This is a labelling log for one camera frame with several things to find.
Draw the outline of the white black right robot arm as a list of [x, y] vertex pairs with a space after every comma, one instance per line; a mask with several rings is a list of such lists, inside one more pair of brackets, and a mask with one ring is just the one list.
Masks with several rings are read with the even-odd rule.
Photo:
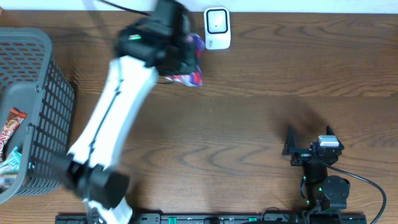
[[328, 167], [338, 161], [344, 145], [327, 126], [326, 134], [319, 135], [308, 148], [296, 145], [292, 127], [288, 128], [282, 154], [290, 156], [291, 166], [303, 168], [302, 197], [310, 207], [320, 207], [321, 211], [344, 210], [347, 208], [350, 182], [337, 175], [328, 175]]

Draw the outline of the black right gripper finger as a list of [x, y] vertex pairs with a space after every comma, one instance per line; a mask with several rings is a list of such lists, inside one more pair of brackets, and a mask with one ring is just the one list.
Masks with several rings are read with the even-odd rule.
[[291, 156], [296, 152], [296, 143], [294, 137], [294, 129], [289, 126], [287, 138], [285, 140], [284, 148], [282, 150], [283, 156]]
[[326, 127], [326, 144], [327, 145], [340, 145], [340, 140], [334, 134], [332, 128], [330, 126]]

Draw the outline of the teal snack packet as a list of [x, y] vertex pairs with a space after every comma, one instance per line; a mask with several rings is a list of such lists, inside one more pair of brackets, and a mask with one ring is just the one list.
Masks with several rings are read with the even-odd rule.
[[16, 146], [1, 164], [1, 189], [9, 188], [17, 178], [21, 166], [22, 154]]

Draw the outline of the purple red snack packet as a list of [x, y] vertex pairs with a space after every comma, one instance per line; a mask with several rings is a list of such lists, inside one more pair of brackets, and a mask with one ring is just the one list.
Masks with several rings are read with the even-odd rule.
[[203, 73], [200, 68], [201, 58], [205, 49], [205, 42], [196, 33], [190, 33], [187, 37], [187, 43], [194, 45], [194, 66], [190, 72], [180, 72], [176, 75], [167, 75], [165, 79], [170, 82], [181, 83], [189, 87], [203, 85]]

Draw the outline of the red chocolate bar wrapper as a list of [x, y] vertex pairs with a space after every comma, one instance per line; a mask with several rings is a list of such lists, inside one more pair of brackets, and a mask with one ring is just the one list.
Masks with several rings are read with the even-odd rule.
[[15, 108], [10, 109], [7, 121], [1, 131], [1, 162], [4, 162], [5, 147], [7, 142], [26, 118], [26, 113], [23, 113]]

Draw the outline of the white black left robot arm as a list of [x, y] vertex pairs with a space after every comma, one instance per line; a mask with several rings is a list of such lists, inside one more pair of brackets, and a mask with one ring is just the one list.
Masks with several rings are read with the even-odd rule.
[[188, 9], [161, 0], [148, 16], [121, 30], [103, 92], [80, 137], [52, 166], [85, 203], [85, 223], [129, 223], [129, 177], [118, 171], [127, 135], [161, 75], [197, 67]]

